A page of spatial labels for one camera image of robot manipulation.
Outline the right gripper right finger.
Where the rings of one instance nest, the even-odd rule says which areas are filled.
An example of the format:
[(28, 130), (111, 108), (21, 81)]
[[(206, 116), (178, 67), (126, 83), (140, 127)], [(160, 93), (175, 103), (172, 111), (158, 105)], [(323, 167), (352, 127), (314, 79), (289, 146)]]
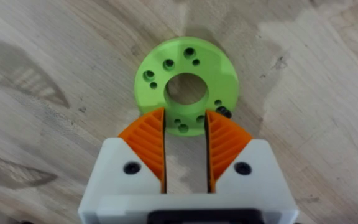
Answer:
[(263, 223), (294, 223), (299, 209), (270, 144), (212, 110), (204, 128), (208, 192), (219, 206), (256, 210)]

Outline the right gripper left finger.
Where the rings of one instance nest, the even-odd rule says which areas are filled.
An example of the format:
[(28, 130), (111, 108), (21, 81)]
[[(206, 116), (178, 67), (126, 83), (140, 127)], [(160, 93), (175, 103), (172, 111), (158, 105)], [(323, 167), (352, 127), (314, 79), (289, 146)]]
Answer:
[(165, 110), (153, 110), (100, 149), (78, 208), (83, 223), (145, 223), (145, 197), (166, 192)]

